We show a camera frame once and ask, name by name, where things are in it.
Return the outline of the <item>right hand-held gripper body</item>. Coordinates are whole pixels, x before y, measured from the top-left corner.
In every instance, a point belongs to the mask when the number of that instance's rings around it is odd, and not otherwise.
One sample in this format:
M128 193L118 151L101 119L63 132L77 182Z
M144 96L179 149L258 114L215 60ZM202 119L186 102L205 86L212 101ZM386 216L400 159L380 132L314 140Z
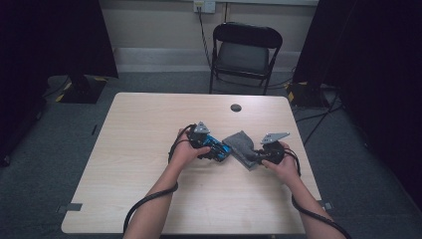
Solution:
M289 132L269 132L261 140L263 146L263 159L274 164L279 164L285 155L285 148L280 139L289 136Z

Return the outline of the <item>grey cloth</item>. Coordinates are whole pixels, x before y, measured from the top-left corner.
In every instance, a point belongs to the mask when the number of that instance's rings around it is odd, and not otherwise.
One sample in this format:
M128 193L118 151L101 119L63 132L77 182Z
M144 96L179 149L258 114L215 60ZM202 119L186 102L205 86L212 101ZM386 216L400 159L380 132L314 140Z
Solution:
M259 154L254 149L254 143L244 131L238 131L223 140L231 148L231 154L248 170L254 169Z

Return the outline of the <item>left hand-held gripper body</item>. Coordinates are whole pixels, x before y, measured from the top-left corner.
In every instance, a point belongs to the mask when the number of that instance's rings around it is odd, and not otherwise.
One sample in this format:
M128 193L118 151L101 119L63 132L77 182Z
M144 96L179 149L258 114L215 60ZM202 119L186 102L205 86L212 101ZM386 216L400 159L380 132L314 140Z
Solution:
M188 130L188 139L194 148L210 146L210 129L203 121L193 124Z

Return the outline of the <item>white wall socket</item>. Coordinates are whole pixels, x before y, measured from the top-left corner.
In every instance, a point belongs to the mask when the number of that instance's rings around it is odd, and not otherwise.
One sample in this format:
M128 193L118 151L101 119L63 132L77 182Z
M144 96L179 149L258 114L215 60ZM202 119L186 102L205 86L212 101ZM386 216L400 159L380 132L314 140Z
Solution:
M216 2L214 0L194 0L193 11L195 13L214 14Z

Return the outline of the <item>black folding chair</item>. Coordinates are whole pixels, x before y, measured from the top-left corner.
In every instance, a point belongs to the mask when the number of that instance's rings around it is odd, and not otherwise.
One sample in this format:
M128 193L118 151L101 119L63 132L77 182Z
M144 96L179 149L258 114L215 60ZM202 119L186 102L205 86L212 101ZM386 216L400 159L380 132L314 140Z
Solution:
M271 27L225 22L213 30L209 93L220 74L260 80L267 93L282 35Z

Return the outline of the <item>blue toy car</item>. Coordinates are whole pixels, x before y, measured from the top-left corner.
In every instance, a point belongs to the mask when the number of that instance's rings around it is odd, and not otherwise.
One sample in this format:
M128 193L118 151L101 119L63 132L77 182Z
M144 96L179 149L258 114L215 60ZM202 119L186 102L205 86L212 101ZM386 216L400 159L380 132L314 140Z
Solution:
M210 148L207 153L201 154L200 158L213 159L222 162L231 153L231 148L227 144L224 144L209 134L202 136L198 140L198 143L201 147L208 146Z

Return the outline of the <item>dark curtain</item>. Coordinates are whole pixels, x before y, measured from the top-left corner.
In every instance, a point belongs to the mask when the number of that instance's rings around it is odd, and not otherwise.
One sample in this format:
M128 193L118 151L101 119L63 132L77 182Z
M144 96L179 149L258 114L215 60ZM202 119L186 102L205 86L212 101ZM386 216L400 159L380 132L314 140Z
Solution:
M62 75L118 76L100 0L0 0L0 167Z
M340 89L422 210L422 0L318 0L294 80Z

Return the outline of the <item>person's left hand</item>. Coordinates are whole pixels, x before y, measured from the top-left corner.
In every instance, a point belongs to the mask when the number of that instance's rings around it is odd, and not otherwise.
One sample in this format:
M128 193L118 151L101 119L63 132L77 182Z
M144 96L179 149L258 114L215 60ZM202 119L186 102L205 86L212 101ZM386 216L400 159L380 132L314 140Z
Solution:
M187 137L188 130L181 128L179 130L175 146L172 150L168 168L172 172L180 173L190 162L199 155L206 154L210 151L209 146L194 148Z

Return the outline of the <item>black stand base yellow tape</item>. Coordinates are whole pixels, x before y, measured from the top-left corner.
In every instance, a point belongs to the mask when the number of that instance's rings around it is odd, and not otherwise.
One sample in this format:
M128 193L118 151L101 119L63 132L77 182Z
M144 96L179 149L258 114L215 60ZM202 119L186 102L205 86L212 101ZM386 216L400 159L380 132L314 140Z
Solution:
M301 108L327 108L328 101L320 87L310 85L308 82L289 83L286 85L288 100L295 107Z

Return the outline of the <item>person's right hand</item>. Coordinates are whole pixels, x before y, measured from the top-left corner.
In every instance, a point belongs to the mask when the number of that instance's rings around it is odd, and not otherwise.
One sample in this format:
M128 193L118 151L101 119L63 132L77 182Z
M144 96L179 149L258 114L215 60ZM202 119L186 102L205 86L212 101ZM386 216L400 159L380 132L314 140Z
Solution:
M279 164L274 164L265 159L262 160L262 164L273 170L290 191L299 188L301 179L298 175L296 161L291 155L285 154Z

